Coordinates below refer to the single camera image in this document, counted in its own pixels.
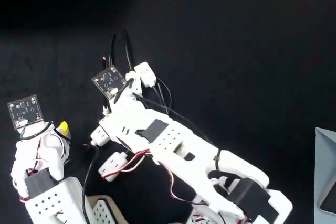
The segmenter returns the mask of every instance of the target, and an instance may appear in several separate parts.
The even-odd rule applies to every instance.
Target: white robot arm
[[[155,84],[155,75],[146,62],[135,67],[135,73],[145,87]],[[149,150],[155,163],[195,190],[195,200],[199,202],[194,201],[193,206],[213,223],[223,222],[218,213],[233,223],[246,220],[257,224],[281,224],[285,221],[292,204],[282,193],[267,189],[269,178],[263,171],[230,151],[219,151],[168,115],[146,109],[141,101],[149,101],[134,90],[140,80],[133,82],[119,97],[110,99],[111,113],[99,122],[108,138],[133,153]],[[106,142],[107,138],[104,139],[99,145]],[[108,177],[115,170],[111,167],[102,177]],[[227,197],[217,192],[208,178],[212,170],[240,177]]]

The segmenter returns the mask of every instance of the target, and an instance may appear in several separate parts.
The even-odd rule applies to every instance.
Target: gray object
[[[162,122],[161,120],[155,119],[148,128],[140,133],[140,136],[148,140],[148,142],[153,143],[155,139],[167,128],[168,124]]]
[[[49,174],[48,168],[30,175],[25,179],[25,183],[31,199],[58,185]]]
[[[315,129],[314,223],[335,224],[336,215],[324,212],[320,204],[336,175],[336,132]]]

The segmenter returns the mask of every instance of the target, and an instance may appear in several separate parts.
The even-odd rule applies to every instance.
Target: black circuit board
[[[14,129],[23,127],[19,122],[28,120],[28,124],[43,121],[40,105],[38,104],[36,95],[25,97],[7,104],[11,115]]]
[[[97,76],[92,78],[92,81],[109,100],[112,99],[126,83],[125,78],[114,66],[100,72]]]

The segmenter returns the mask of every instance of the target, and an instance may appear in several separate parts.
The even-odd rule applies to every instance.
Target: black fabric surface
[[[267,173],[293,203],[287,223],[313,223],[314,127],[336,130],[334,0],[2,0],[2,10],[3,223],[30,223],[11,185],[18,134],[6,103],[35,93],[45,120],[66,120],[74,140],[89,142],[103,101],[90,79],[124,28],[135,63],[148,61],[167,83],[176,111]],[[127,71],[120,37],[116,65]],[[106,145],[96,168],[116,148]],[[89,158],[72,170],[80,179]],[[179,180],[174,190],[193,197]],[[150,160],[112,183],[95,170],[87,194],[110,195],[129,223],[190,210]]]

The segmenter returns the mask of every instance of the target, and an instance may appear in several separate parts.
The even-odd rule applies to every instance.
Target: black cable
[[[164,85],[164,87],[167,89],[167,92],[169,94],[169,108],[172,108],[173,107],[173,98],[172,98],[172,92],[170,91],[170,89],[168,88],[168,86],[166,85],[166,83],[164,83],[160,78],[157,77],[157,80],[159,82],[161,82],[162,85]]]
[[[223,215],[221,215],[221,213],[220,213],[220,212],[219,212],[218,214],[219,214],[220,218],[222,219],[222,221],[223,221],[223,224],[226,224],[226,221],[225,221],[225,219],[224,219]]]
[[[198,131],[198,133],[204,138],[204,140],[206,140],[207,142],[211,143],[211,141],[208,139],[208,137],[199,129],[195,126],[195,124],[193,124],[189,119],[185,118],[184,116],[178,114],[176,111],[174,111],[173,109],[169,108],[169,107],[166,107],[166,106],[162,106],[150,99],[147,99],[145,97],[141,97],[135,93],[132,93],[136,98],[138,98],[140,101],[146,101],[148,103],[151,103],[152,105],[154,106],[158,106],[158,107],[161,107],[161,108],[164,108],[164,109],[168,109],[169,111],[171,111],[173,114],[177,115],[178,117],[182,118],[184,121],[186,121],[188,124],[190,124],[190,126],[192,128],[194,128],[195,130]]]
[[[217,152],[216,156],[214,157],[216,170],[219,170],[218,161],[219,161],[219,156],[221,154],[221,151],[222,150],[218,148],[218,152]]]
[[[107,61],[106,61],[106,58],[105,57],[102,57],[101,58],[101,62],[102,62],[102,68],[103,68],[103,71],[107,69]],[[103,101],[103,104],[104,104],[104,107],[105,108],[109,108],[109,101],[108,99],[104,96],[104,101]]]
[[[117,39],[116,34],[113,34],[111,38],[111,46],[110,46],[110,54],[109,54],[109,67],[111,65],[114,65],[114,48],[115,48],[116,39]]]
[[[155,92],[157,98],[159,99],[159,103],[160,103],[162,106],[165,106],[165,104],[164,104],[164,100],[163,100],[163,98],[160,96],[160,94],[159,94],[158,90],[156,89],[156,87],[153,86],[152,89],[154,90],[154,92]]]
[[[82,146],[89,147],[89,148],[94,147],[94,146],[91,145],[91,144],[84,144],[84,143],[77,143],[77,142],[74,142],[74,141],[72,141],[70,138],[68,138],[68,137],[66,137],[66,136],[64,136],[64,135],[62,135],[57,129],[54,129],[54,132],[55,132],[58,136],[64,138],[66,141],[68,141],[68,142],[71,143],[71,144],[82,145]]]
[[[90,220],[89,220],[88,214],[86,213],[86,209],[85,209],[85,188],[86,188],[86,184],[88,182],[88,178],[89,178],[89,175],[90,175],[90,172],[91,172],[91,169],[92,169],[92,165],[94,164],[94,162],[96,161],[96,159],[99,156],[99,148],[96,147],[96,146],[93,146],[93,145],[91,145],[91,147],[96,149],[96,153],[95,153],[95,155],[94,155],[94,157],[93,157],[93,159],[90,163],[88,172],[86,173],[84,184],[83,184],[83,190],[82,190],[82,208],[83,208],[84,218],[85,218],[85,221],[86,221],[87,224],[90,224]]]
[[[114,99],[114,102],[113,102],[114,104],[117,103],[117,101],[118,101],[119,98],[121,97],[122,92],[124,92],[124,90],[126,89],[126,87],[127,87],[128,85],[130,86],[130,88],[132,87],[132,85],[133,85],[133,81],[134,81],[133,78],[129,79],[129,80],[125,83],[125,85],[121,88],[121,90],[115,95],[115,99]]]
[[[27,136],[27,137],[23,137],[23,135],[25,134],[25,131],[26,131],[26,125],[23,127],[22,131],[21,131],[21,134],[20,134],[20,139],[21,140],[30,140],[30,139],[33,139],[39,135],[41,135],[42,133],[44,133],[50,126],[52,125],[52,121],[50,121],[47,126],[45,126],[41,131],[35,133],[34,135],[31,135],[31,136]]]
[[[128,61],[128,65],[130,66],[130,70],[134,70],[133,64],[132,64],[132,50],[130,45],[130,40],[128,38],[127,31],[124,31],[124,42],[125,42],[125,51],[126,51],[126,57]]]
[[[164,100],[164,95],[163,95],[163,92],[162,92],[162,89],[161,89],[161,85],[160,85],[159,82],[158,82],[157,87],[158,87],[158,89],[159,89],[159,93],[160,93],[161,100],[162,100],[162,103],[163,103],[162,105],[163,105],[163,106],[167,106],[166,101]]]

